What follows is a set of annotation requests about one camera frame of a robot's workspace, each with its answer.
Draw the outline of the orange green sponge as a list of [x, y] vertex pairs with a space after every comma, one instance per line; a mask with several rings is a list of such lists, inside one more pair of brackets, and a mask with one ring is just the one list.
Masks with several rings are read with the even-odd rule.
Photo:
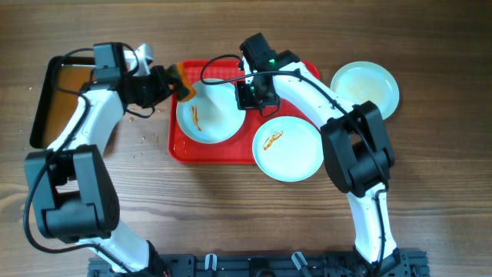
[[197, 95], [189, 81], [182, 62], [171, 65], [167, 70], [168, 86], [179, 102], [188, 102]]

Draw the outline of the light blue plate top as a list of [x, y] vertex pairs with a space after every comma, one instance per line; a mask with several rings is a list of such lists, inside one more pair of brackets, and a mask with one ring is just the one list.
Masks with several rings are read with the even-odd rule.
[[177, 104], [178, 125], [193, 141], [204, 144], [224, 142], [235, 135], [244, 123], [246, 111], [240, 110], [231, 83], [206, 85], [194, 83], [197, 94]]

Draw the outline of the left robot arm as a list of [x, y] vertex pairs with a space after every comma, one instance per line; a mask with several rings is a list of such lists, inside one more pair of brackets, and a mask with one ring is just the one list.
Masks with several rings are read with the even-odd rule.
[[78, 105], [64, 130], [49, 147], [25, 159], [25, 237], [49, 252], [32, 234], [28, 221], [35, 219], [45, 238], [63, 243], [63, 252], [90, 249], [116, 275], [168, 276], [170, 269], [155, 247], [121, 220], [103, 154], [130, 104], [152, 110], [171, 96], [187, 101], [195, 90], [181, 63], [154, 65], [140, 49], [122, 42], [99, 43], [91, 52], [93, 69], [74, 91]]

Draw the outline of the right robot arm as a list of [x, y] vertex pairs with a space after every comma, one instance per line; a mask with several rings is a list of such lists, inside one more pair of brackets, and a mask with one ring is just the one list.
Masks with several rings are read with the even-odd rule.
[[239, 49], [244, 72], [236, 84], [239, 107], [263, 109], [284, 99], [315, 124], [327, 174], [349, 200], [356, 251], [374, 274], [382, 273], [397, 246], [387, 212], [395, 157], [379, 108], [336, 94], [293, 52], [272, 49], [261, 33], [246, 38]]

